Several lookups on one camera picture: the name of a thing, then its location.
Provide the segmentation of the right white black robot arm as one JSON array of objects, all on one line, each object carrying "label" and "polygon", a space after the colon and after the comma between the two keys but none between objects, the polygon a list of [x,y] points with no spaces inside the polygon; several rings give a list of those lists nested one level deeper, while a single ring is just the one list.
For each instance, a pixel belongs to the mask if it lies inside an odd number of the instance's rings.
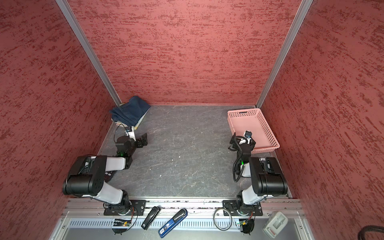
[{"label": "right white black robot arm", "polygon": [[260,202],[288,193],[288,184],[277,159],[253,157],[255,146],[249,131],[244,136],[233,134],[230,140],[229,150],[237,153],[232,167],[234,182],[237,183],[240,178],[251,179],[251,186],[237,194],[233,211],[239,216],[260,214]]}]

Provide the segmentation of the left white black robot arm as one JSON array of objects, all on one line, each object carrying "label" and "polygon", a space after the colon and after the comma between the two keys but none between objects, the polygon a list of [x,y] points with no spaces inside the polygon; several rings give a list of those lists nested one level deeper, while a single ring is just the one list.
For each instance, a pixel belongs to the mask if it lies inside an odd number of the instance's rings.
[{"label": "left white black robot arm", "polygon": [[63,183],[63,194],[102,202],[105,216],[142,216],[146,201],[131,200],[127,191],[109,185],[109,181],[117,171],[129,169],[135,150],[147,145],[147,134],[136,140],[121,136],[116,140],[117,155],[114,157],[78,157]]}]

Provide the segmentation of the dark blue skirt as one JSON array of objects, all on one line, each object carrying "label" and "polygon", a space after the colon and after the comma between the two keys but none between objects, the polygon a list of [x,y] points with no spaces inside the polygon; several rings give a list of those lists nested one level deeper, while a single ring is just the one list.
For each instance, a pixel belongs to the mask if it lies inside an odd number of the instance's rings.
[{"label": "dark blue skirt", "polygon": [[121,122],[127,126],[136,126],[150,107],[143,99],[134,96],[128,103],[110,110],[110,114],[114,122]]}]

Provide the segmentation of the floral pastel skirt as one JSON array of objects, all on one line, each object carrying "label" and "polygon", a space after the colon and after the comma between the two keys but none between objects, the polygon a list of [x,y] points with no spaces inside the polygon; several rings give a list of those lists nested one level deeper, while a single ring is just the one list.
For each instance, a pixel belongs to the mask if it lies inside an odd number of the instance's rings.
[{"label": "floral pastel skirt", "polygon": [[139,125],[142,123],[142,121],[144,120],[144,118],[145,118],[145,116],[146,116],[147,113],[148,113],[148,112],[146,112],[145,114],[143,114],[143,116],[139,119],[139,121],[137,122],[137,124],[134,126],[134,129],[135,129],[135,130],[138,129]]}]

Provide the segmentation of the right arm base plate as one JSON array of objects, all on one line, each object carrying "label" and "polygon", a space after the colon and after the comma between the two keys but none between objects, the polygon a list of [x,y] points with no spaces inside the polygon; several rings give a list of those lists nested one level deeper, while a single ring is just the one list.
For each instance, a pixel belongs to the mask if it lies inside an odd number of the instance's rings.
[{"label": "right arm base plate", "polygon": [[232,216],[260,217],[263,215],[263,210],[260,203],[256,205],[240,204],[235,200],[224,200],[223,208],[231,213]]}]

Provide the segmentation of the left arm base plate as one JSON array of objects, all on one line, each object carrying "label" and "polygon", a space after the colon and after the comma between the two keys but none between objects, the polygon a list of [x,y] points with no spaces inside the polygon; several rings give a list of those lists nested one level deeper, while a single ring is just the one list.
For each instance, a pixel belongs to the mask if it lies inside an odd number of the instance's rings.
[{"label": "left arm base plate", "polygon": [[126,206],[123,203],[111,205],[104,203],[104,216],[142,216],[144,214],[146,200],[130,200]]}]

